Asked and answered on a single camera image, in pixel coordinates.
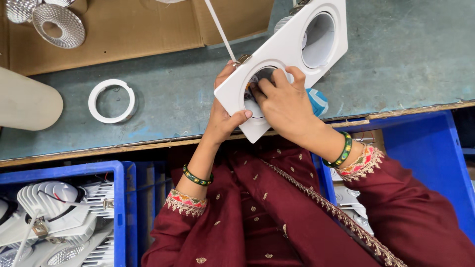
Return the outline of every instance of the floral embroidery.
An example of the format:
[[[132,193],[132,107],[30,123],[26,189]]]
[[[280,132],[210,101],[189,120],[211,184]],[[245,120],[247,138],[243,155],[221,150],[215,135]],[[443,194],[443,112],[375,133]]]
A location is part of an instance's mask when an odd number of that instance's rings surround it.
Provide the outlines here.
[[[309,190],[308,188],[303,186],[301,183],[297,182],[292,176],[290,176],[283,170],[271,164],[268,164],[265,161],[263,162],[267,164],[269,167],[271,167],[278,174],[280,174],[280,176],[286,178],[289,182],[291,182],[293,185],[298,187],[298,189],[306,193],[309,197],[312,197],[312,199],[314,199],[317,203],[319,203],[322,206],[323,210],[326,210],[326,212],[331,214],[334,218],[337,218],[338,221],[342,225],[344,225],[347,229],[349,229],[356,236],[358,236],[362,241],[364,241],[364,243],[368,246],[369,249],[371,249],[374,252],[376,256],[382,258],[386,266],[407,267],[407,265],[405,265],[404,262],[402,262],[402,260],[394,256],[394,254],[392,254],[392,252],[390,252],[389,249],[385,245],[381,244],[379,240],[377,240],[375,237],[373,237],[367,231],[361,228],[355,221],[353,221],[353,219],[350,218],[350,216],[344,213],[341,209],[331,204],[327,199],[322,197],[320,194],[315,193],[312,190]]]
[[[191,214],[195,217],[201,216],[205,212],[207,202],[207,199],[199,200],[172,189],[170,194],[168,194],[164,206],[168,208],[171,207],[173,211],[178,209],[180,214],[185,212],[186,216]]]
[[[381,158],[384,154],[379,149],[365,144],[363,154],[353,164],[335,169],[344,181],[359,181],[360,177],[366,177],[366,173],[374,173],[374,168],[381,168]]]

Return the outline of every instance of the green bangle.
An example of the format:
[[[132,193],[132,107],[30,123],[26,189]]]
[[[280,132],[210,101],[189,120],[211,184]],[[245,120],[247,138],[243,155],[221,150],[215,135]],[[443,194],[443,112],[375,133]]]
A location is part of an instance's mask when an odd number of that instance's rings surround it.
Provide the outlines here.
[[[328,161],[323,160],[323,163],[330,168],[336,168],[340,166],[341,164],[343,164],[343,162],[345,162],[345,160],[348,158],[350,151],[352,150],[353,139],[350,136],[350,134],[347,132],[340,132],[340,133],[345,136],[345,148],[343,148],[342,154],[337,160],[335,160],[335,162],[329,163]]]
[[[213,182],[213,173],[211,173],[210,177],[209,177],[209,181],[207,180],[202,180],[196,176],[194,176],[193,174],[191,174],[190,171],[188,171],[188,168],[186,167],[188,164],[185,164],[183,166],[183,174],[190,180],[192,181],[193,183],[197,183],[199,185],[202,185],[202,186],[208,186],[210,185],[212,182]]]

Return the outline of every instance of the white plastic strip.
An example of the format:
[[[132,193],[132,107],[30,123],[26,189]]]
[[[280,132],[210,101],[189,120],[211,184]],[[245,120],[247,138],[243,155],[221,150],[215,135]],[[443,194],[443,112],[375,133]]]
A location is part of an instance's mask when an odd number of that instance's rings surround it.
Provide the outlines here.
[[[205,0],[206,5],[208,6],[209,12],[211,13],[211,16],[213,17],[214,23],[216,24],[216,27],[218,27],[219,34],[221,35],[221,38],[223,38],[224,45],[228,49],[228,53],[231,56],[231,59],[233,62],[236,62],[236,58],[234,57],[233,51],[231,50],[231,47],[229,46],[228,39],[226,39],[226,35],[224,35],[223,28],[221,27],[221,24],[219,23],[218,17],[216,17],[216,13],[214,12],[213,6],[211,6],[211,2],[209,0]]]
[[[125,88],[127,92],[129,93],[129,99],[130,99],[130,103],[129,103],[129,106],[127,107],[127,110],[122,115],[116,118],[103,117],[102,115],[99,114],[99,112],[97,112],[97,108],[95,106],[95,103],[97,101],[97,97],[99,96],[99,94],[102,91],[104,91],[106,87],[111,86],[111,85],[118,85]],[[114,123],[126,121],[133,115],[132,112],[134,111],[134,106],[135,106],[135,95],[133,94],[132,88],[127,86],[127,84],[124,81],[117,80],[117,79],[110,79],[110,80],[105,80],[99,83],[98,85],[94,87],[94,89],[92,89],[92,92],[89,95],[88,104],[89,104],[89,111],[91,112],[92,116],[96,120],[106,123],[106,124],[114,124]]]

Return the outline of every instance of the blue fabric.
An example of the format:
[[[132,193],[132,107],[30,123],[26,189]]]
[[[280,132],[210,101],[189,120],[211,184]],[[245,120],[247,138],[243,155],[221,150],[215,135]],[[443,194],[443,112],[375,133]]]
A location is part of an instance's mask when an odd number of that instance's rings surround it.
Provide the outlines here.
[[[328,110],[328,100],[318,90],[308,88],[306,89],[310,103],[312,104],[313,114],[315,116],[323,115]]]

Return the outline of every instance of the white ring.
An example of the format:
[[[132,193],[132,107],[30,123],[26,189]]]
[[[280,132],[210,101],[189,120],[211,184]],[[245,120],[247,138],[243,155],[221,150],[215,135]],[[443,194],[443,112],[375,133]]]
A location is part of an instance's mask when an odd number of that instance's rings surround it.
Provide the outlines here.
[[[95,103],[97,101],[97,97],[99,96],[99,94],[102,91],[104,91],[106,87],[111,86],[111,85],[118,85],[125,88],[127,92],[129,93],[130,103],[129,103],[129,106],[127,107],[127,110],[122,115],[115,118],[106,118],[106,117],[101,116],[99,112],[97,112]],[[135,106],[135,95],[133,94],[132,88],[127,86],[127,84],[124,81],[117,80],[117,79],[110,79],[110,80],[105,80],[99,83],[98,85],[94,87],[94,89],[92,89],[92,92],[89,95],[88,104],[89,104],[89,111],[91,112],[92,116],[96,120],[106,123],[106,124],[114,124],[121,121],[126,121],[133,115],[131,113],[133,111],[133,107]]]

